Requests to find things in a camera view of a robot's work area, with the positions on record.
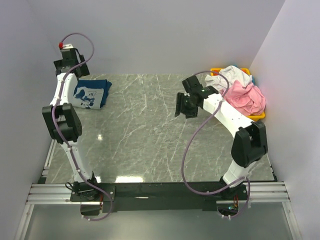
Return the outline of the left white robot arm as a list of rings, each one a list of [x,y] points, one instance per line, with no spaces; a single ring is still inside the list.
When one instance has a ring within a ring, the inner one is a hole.
[[[42,108],[42,116],[50,137],[61,145],[67,155],[75,184],[88,183],[83,187],[82,195],[88,201],[94,201],[100,195],[100,188],[83,153],[82,123],[71,104],[79,77],[87,76],[89,69],[84,56],[72,44],[61,43],[60,52],[62,59],[54,62],[57,79],[54,97],[48,106]]]

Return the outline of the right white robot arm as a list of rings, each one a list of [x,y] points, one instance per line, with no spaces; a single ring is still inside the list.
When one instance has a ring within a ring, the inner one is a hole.
[[[187,119],[195,118],[201,108],[216,118],[233,137],[232,162],[219,187],[221,197],[230,200],[254,163],[268,152],[266,126],[236,110],[213,86],[202,86],[195,75],[183,80],[182,85],[185,92],[176,95],[175,116],[183,114]]]

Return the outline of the dark blue t shirt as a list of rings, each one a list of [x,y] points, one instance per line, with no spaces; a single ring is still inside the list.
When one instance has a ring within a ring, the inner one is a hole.
[[[70,102],[77,108],[100,110],[106,104],[111,86],[107,79],[80,79]]]

